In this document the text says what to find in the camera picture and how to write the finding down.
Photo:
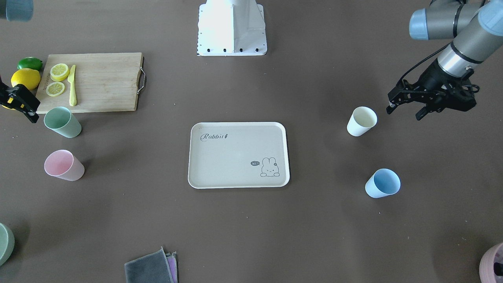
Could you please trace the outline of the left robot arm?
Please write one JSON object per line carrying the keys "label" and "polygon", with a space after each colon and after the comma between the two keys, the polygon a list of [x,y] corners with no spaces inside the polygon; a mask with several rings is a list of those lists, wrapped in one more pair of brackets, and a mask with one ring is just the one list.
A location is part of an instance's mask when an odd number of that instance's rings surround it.
{"label": "left robot arm", "polygon": [[409,34],[416,40],[451,42],[435,52],[438,57],[416,83],[411,84],[404,77],[399,79],[388,93],[387,113],[411,102],[424,104],[415,115],[417,120],[446,108],[466,112],[476,106],[475,94],[479,91],[469,78],[502,46],[503,3],[433,0],[428,8],[413,13]]}

